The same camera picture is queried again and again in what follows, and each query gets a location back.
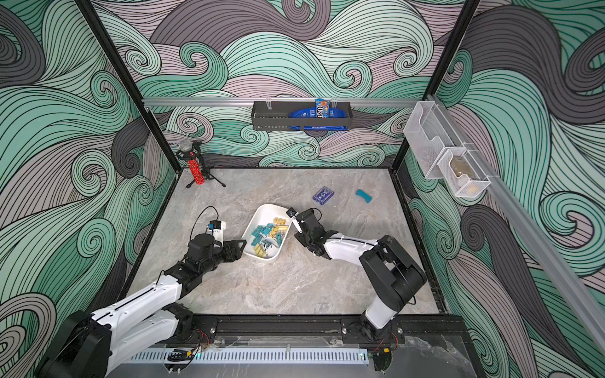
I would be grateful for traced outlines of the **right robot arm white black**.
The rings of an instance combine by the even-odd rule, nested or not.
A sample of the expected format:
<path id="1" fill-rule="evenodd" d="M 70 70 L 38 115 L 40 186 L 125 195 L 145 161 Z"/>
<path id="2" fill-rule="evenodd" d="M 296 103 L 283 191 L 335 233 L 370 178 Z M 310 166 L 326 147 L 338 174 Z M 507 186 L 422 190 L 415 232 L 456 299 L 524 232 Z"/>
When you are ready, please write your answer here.
<path id="1" fill-rule="evenodd" d="M 327 230 L 315 216 L 315 209 L 287 210 L 296 228 L 296 239 L 314 255 L 346 261 L 363 268 L 376 294 L 357 323 L 370 342 L 383 340 L 389 324 L 426 284 L 422 267 L 392 236 L 359 239 Z"/>

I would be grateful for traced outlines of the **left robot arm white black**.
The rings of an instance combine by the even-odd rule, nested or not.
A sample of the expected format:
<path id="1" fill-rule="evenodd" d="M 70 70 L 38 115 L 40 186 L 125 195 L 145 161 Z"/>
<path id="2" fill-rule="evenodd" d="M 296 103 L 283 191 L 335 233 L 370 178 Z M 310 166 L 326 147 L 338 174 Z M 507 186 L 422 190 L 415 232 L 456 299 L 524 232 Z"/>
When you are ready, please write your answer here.
<path id="1" fill-rule="evenodd" d="M 244 239 L 199 234 L 171 268 L 135 294 L 91 313 L 78 310 L 60 325 L 36 368 L 37 377 L 105 377 L 148 347 L 194 334 L 193 314 L 180 304 L 222 263 L 242 257 Z"/>

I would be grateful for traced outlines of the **white plastic storage box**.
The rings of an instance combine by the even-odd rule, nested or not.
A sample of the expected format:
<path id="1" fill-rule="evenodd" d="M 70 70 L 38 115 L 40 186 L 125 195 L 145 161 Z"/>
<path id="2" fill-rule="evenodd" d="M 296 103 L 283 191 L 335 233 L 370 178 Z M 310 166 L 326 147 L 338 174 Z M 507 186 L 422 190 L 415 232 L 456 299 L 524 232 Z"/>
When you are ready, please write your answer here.
<path id="1" fill-rule="evenodd" d="M 253 259 L 272 262 L 279 256 L 291 228 L 291 217 L 283 206 L 261 205 L 249 222 L 243 238 L 244 254 Z"/>

